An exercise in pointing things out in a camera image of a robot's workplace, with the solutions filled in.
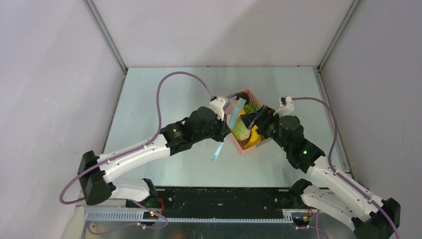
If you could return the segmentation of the green cabbage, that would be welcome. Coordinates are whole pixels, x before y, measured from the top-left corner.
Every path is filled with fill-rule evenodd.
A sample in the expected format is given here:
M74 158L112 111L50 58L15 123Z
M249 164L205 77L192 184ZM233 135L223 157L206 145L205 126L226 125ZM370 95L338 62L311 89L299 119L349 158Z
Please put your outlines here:
M237 119L231 131L235 139L238 141L247 140L251 135L251 130L245 126L241 119Z

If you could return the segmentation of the clear zip top bag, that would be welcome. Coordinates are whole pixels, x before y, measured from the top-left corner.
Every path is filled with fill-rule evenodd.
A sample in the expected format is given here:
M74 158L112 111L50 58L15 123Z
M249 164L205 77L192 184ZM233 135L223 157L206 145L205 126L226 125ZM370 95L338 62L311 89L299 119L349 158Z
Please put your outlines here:
M228 104L224 110L225 116L223 122L226 123L230 130L232 130L245 103L246 101L244 99L236 100L236 97L228 98Z

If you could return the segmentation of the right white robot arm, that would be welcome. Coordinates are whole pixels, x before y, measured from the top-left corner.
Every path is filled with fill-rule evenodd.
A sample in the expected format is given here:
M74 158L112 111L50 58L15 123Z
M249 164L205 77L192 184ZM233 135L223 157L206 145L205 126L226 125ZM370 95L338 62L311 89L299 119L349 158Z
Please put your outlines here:
M259 135L275 141L295 169L331 191L327 194L312 182L300 179L289 189L292 206L318 209L342 222L358 239L400 237L400 204L393 198L376 196L331 164L326 154L305 138L296 116L279 116L274 109L263 106L240 118L248 128L256 126Z

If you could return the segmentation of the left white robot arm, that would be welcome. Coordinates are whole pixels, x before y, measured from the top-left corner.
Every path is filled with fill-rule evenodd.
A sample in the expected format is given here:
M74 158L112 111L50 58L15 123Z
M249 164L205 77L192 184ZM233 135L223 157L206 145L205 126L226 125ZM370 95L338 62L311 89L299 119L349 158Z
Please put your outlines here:
M93 206L108 199L128 199L152 207L157 202L157 193L150 179L124 184L119 176L153 160L190 150L206 139L223 142L230 132L226 114L220 118L212 109L200 107L189 117L160 129L154 139L111 154L95 155L88 151L78 169L84 200Z

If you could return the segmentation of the green grapes bunch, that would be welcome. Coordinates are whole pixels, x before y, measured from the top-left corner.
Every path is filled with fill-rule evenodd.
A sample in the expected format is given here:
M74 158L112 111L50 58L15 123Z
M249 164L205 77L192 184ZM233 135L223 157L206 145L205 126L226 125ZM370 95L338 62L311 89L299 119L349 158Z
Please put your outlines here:
M257 110L259 110L259 108L260 107L257 104L248 103L244 105L243 110L245 111L246 114L249 114L249 113L256 112Z

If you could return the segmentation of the pink plastic basket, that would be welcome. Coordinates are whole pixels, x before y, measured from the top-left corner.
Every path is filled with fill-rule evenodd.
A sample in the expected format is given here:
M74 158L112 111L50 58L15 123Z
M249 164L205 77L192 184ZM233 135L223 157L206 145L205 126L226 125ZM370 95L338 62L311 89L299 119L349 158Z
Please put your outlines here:
M250 89L244 89L236 92L229 96L229 98L235 100L243 99L245 101L243 107L238 113L236 122L233 125L231 136L232 141L234 142L234 145L240 155L245 156L269 142L268 138L258 135L258 127L254 126L252 129L248 129L240 119L240 116L256 112L262 107L262 104Z

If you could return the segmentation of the yellow banana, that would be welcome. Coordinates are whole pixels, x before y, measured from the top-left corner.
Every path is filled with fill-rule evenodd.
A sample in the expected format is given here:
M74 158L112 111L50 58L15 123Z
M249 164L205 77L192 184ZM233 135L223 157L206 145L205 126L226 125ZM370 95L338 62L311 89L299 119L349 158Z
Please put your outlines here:
M250 138L248 142L244 145L243 149L251 148L259 144L262 141L262 136L258 134L258 126L253 126L250 133Z

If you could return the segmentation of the dark round fruit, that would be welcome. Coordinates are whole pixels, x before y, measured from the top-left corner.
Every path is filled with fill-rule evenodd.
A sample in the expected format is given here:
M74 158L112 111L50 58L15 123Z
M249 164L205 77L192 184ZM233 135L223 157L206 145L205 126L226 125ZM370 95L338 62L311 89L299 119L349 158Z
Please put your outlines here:
M236 100L244 99L245 101L249 101L249 96L246 92L239 92L236 94Z

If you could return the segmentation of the right circuit board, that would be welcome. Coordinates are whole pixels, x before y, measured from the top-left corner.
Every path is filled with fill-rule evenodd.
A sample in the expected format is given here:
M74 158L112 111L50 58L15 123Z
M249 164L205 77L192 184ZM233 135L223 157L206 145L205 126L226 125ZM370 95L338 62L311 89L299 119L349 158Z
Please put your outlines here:
M292 217L292 226L295 229L308 229L310 227L312 217L309 216L293 216Z

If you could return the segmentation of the circuit board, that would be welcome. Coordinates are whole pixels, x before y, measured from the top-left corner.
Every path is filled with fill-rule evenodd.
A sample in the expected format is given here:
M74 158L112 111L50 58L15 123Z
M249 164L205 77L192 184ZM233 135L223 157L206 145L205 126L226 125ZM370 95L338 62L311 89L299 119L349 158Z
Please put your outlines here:
M143 212L142 219L143 220L159 220L161 219L161 217L158 212L145 211Z
M310 227L312 217L309 216L293 216L292 217L292 226L295 229L308 229Z

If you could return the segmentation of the left circuit board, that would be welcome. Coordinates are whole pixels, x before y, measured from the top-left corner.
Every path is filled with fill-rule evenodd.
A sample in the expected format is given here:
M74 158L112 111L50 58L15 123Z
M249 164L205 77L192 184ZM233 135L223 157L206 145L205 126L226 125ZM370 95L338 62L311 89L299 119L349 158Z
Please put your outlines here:
M158 212L145 211L143 212L142 219L143 220L159 220L161 219L161 217Z

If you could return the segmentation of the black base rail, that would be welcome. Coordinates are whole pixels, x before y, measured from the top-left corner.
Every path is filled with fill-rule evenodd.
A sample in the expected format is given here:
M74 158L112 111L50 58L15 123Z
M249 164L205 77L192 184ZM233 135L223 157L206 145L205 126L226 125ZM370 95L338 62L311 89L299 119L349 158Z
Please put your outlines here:
M286 211L312 215L287 188L157 187L157 193L145 206L174 219L283 219Z

